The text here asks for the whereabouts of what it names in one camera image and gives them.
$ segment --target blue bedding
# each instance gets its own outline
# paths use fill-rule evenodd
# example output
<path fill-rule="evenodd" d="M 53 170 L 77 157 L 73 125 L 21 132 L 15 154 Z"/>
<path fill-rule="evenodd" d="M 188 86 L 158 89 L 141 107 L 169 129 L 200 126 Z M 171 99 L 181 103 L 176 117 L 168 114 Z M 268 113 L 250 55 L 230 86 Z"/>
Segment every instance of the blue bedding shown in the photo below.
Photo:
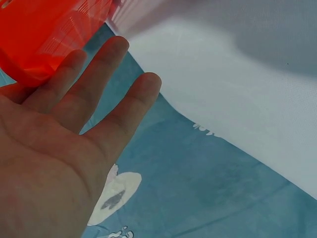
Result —
<path fill-rule="evenodd" d="M 102 27 L 86 46 L 90 59 L 112 35 Z M 127 55 L 83 132 L 141 73 Z M 2 85 L 11 82 L 0 77 Z M 83 238 L 317 237 L 316 200 L 162 96 L 111 174 Z"/>

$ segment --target finger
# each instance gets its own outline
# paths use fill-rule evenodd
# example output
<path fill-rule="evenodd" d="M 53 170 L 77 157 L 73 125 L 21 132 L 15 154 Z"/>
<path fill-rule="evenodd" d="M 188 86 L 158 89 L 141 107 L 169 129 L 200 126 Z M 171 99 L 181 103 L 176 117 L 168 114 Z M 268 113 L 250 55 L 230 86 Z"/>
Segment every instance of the finger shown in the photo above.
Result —
<path fill-rule="evenodd" d="M 84 134 L 107 155 L 113 164 L 130 141 L 146 112 L 158 97 L 160 78 L 153 73 L 141 75 L 124 99 L 97 126 Z"/>
<path fill-rule="evenodd" d="M 99 50 L 83 75 L 51 111 L 65 128 L 79 133 L 95 111 L 106 83 L 124 58 L 129 43 L 122 37 L 110 38 Z"/>
<path fill-rule="evenodd" d="M 23 105 L 40 113 L 48 113 L 59 102 L 76 79 L 86 59 L 81 50 L 71 52 L 61 63 L 52 78 L 40 86 Z"/>
<path fill-rule="evenodd" d="M 27 88 L 19 83 L 13 83 L 0 88 L 0 94 L 9 98 L 11 101 L 17 104 L 21 104 L 26 100 L 36 88 Z"/>

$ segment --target white printed shape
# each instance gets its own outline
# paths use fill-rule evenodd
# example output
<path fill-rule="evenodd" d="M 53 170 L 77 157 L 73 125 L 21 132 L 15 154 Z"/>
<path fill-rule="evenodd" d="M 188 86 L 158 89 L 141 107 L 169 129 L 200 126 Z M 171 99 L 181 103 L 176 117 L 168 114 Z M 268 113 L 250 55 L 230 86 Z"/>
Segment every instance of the white printed shape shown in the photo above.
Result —
<path fill-rule="evenodd" d="M 142 177 L 138 173 L 126 172 L 116 176 L 104 187 L 88 226 L 95 226 L 119 210 L 137 191 Z"/>

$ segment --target gray spot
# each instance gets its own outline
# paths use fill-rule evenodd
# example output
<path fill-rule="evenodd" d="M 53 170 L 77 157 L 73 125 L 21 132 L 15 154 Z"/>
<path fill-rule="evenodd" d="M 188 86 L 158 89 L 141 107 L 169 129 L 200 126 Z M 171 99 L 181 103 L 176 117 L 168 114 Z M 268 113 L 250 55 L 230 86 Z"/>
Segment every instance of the gray spot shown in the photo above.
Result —
<path fill-rule="evenodd" d="M 122 192 L 118 193 L 117 195 L 109 198 L 104 204 L 103 206 L 101 207 L 101 209 L 105 209 L 107 207 L 109 207 L 109 209 L 112 209 L 114 208 L 118 203 L 119 201 L 121 200 L 121 198 L 123 197 L 125 193 L 125 190 L 123 190 Z"/>

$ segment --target bed sheet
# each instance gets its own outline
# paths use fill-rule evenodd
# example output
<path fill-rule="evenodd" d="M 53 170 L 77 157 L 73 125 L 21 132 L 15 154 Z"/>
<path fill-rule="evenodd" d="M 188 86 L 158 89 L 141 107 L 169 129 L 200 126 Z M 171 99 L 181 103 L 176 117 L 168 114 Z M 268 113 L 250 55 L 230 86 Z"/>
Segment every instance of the bed sheet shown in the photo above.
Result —
<path fill-rule="evenodd" d="M 86 46 L 90 59 L 112 35 L 102 27 Z M 83 132 L 141 73 L 128 55 Z M 82 238 L 204 237 L 315 238 L 317 201 L 159 96 L 112 168 Z"/>

